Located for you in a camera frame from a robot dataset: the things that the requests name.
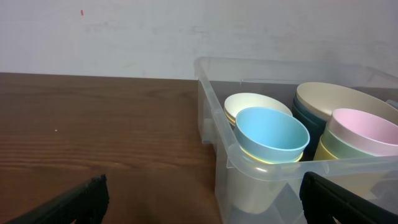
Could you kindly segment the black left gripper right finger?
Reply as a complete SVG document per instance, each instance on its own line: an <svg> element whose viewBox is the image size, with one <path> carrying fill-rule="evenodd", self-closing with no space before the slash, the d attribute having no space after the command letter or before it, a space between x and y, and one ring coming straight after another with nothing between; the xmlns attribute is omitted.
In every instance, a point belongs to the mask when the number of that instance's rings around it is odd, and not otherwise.
<svg viewBox="0 0 398 224"><path fill-rule="evenodd" d="M306 172L299 197L308 224L397 223L397 215L355 195L332 181Z"/></svg>

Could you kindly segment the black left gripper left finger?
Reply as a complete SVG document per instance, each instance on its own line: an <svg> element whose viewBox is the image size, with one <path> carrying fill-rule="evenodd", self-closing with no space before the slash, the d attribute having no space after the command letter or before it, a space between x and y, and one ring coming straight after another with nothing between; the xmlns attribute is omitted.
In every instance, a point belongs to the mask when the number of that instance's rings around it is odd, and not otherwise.
<svg viewBox="0 0 398 224"><path fill-rule="evenodd" d="M109 205L104 174L54 197L7 224L101 223Z"/></svg>

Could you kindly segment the green cup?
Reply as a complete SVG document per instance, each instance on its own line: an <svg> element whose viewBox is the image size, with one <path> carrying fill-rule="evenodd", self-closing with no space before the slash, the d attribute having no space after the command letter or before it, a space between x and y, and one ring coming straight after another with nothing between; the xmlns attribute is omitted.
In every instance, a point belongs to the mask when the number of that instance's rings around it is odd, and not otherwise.
<svg viewBox="0 0 398 224"><path fill-rule="evenodd" d="M322 143L325 148L339 159L355 159L355 158L370 158L374 157L372 154L363 152L355 147L347 144L335 134L333 134L328 126L325 126L325 130L321 137Z"/></svg>

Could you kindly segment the dark blue bowl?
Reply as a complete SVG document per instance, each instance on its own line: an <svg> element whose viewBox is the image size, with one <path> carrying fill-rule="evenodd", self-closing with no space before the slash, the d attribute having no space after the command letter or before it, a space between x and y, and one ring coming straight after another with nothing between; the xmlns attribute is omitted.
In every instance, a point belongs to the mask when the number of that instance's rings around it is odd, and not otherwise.
<svg viewBox="0 0 398 224"><path fill-rule="evenodd" d="M294 97L294 105L296 108L310 121L319 125L319 127L324 128L326 126L326 120L318 117L317 115L313 114L308 108L306 108L299 99L295 96Z"/></svg>
<svg viewBox="0 0 398 224"><path fill-rule="evenodd" d="M295 104L292 105L293 117L298 119L308 130L310 135L309 144L306 146L303 152L303 161L312 161L320 140L320 136L323 134L325 129L325 124L319 125L313 122L311 119L307 118Z"/></svg>

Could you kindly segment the cream cup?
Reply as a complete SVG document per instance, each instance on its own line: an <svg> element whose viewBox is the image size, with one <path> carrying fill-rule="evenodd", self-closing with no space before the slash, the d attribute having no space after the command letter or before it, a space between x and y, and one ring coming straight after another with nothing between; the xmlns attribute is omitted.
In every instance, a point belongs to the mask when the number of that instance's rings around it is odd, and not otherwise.
<svg viewBox="0 0 398 224"><path fill-rule="evenodd" d="M271 166L251 166L251 170L259 173L255 178L247 175L230 162L225 166L226 182L223 194L223 203L229 212L238 209L245 213L258 215L273 206L283 194L292 194L294 191L286 180L265 180L265 176L271 173Z"/></svg>

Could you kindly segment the pink cup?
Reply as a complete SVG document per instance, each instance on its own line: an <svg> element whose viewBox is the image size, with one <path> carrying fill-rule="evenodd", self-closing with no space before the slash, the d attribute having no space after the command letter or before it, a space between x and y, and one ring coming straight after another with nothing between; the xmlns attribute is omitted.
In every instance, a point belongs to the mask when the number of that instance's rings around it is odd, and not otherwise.
<svg viewBox="0 0 398 224"><path fill-rule="evenodd" d="M397 125L360 110L333 110L328 129L349 145L374 156L397 155Z"/></svg>

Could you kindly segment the blue cup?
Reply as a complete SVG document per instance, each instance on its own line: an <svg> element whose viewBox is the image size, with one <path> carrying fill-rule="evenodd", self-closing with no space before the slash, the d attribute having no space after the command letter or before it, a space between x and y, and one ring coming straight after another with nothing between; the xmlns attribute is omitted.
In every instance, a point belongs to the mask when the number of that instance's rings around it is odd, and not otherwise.
<svg viewBox="0 0 398 224"><path fill-rule="evenodd" d="M244 152L271 163L297 160L310 141L308 130L299 120L265 107L241 110L233 132Z"/></svg>

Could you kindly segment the large cream bowl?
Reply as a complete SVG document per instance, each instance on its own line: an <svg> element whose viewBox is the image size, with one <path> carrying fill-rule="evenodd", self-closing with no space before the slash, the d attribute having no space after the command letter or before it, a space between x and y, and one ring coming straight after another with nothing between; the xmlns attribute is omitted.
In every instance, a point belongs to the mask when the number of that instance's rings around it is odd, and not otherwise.
<svg viewBox="0 0 398 224"><path fill-rule="evenodd" d="M345 86L306 82L297 87L296 97L308 110L325 120L330 119L333 110L349 108L397 124L397 109L376 97Z"/></svg>

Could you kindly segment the small white bowl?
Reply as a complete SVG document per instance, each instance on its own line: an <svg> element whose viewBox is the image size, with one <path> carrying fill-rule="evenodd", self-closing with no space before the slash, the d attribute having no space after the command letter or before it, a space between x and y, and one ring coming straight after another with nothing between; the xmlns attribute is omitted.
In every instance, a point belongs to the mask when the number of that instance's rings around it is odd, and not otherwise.
<svg viewBox="0 0 398 224"><path fill-rule="evenodd" d="M280 101L257 93L236 93L224 101L224 112L233 120L241 110L251 107L270 108L292 116L291 110Z"/></svg>

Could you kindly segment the small yellow bowl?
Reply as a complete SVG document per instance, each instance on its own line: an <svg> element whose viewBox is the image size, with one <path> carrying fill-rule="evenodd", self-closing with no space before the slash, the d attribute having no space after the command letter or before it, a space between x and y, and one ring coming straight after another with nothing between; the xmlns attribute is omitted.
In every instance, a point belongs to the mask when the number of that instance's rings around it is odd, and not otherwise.
<svg viewBox="0 0 398 224"><path fill-rule="evenodd" d="M228 120L228 122L230 123L230 125L232 125L233 127L235 127L236 125L236 119L234 117L232 117L230 115L230 113L226 110L226 108L223 108L224 114Z"/></svg>

